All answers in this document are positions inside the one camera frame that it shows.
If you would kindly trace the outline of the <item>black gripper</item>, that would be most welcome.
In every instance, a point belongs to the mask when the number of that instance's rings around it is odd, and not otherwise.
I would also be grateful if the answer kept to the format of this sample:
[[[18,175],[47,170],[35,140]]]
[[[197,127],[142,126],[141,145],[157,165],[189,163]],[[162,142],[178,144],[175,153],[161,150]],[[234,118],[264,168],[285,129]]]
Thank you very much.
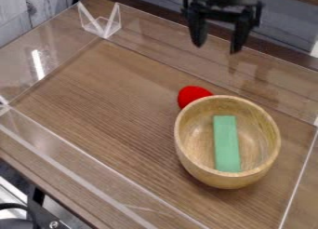
[[[260,0],[182,0],[191,42],[201,47],[207,38],[209,20],[236,23],[230,53],[241,52],[253,27],[261,24],[264,3]]]

